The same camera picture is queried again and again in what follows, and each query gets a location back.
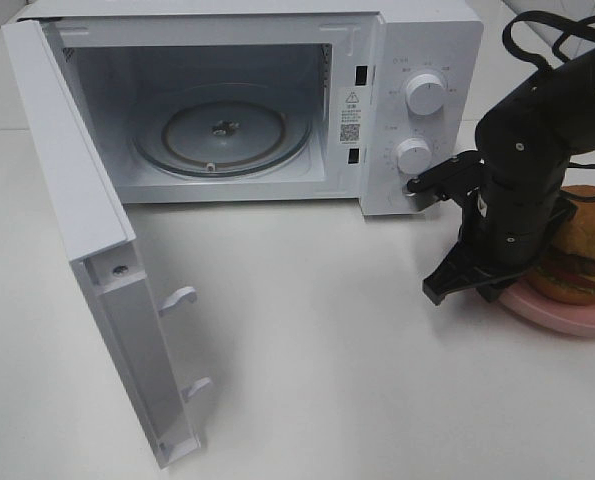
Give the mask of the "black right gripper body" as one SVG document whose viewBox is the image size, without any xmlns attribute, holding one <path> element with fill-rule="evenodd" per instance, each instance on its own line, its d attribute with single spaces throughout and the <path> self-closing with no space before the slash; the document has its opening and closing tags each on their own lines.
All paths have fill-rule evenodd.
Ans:
<svg viewBox="0 0 595 480">
<path fill-rule="evenodd" d="M 576 210 L 560 196 L 563 179 L 561 171 L 516 176 L 484 172 L 460 241 L 486 279 L 521 276 L 543 255 Z"/>
</svg>

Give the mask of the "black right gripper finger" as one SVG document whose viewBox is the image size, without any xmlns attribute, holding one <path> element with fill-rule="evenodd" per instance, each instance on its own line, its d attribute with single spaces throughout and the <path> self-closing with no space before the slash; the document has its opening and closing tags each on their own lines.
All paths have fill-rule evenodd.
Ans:
<svg viewBox="0 0 595 480">
<path fill-rule="evenodd" d="M 526 276 L 526 274 L 527 274 L 527 271 L 524 271 L 521 274 L 513 276 L 513 277 L 499 280 L 494 283 L 488 283 L 488 284 L 485 284 L 482 286 L 478 286 L 476 288 L 476 291 L 487 302 L 494 302 L 502 295 L 502 293 L 507 288 L 509 288 L 510 286 L 512 286 L 519 280 L 521 280 L 523 277 Z"/>
<path fill-rule="evenodd" d="M 497 269 L 473 247 L 457 241 L 439 266 L 422 282 L 422 291 L 433 304 L 447 295 L 491 284 Z"/>
</svg>

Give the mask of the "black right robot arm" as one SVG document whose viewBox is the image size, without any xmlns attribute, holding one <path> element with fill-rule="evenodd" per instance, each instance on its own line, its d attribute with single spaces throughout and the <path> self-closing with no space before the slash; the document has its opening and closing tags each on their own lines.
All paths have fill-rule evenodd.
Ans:
<svg viewBox="0 0 595 480">
<path fill-rule="evenodd" d="M 573 216 L 560 188 L 571 157 L 595 151 L 595 49 L 533 74 L 480 120 L 475 143 L 407 184 L 462 209 L 457 243 L 422 284 L 434 304 L 471 288 L 496 299 Z"/>
</svg>

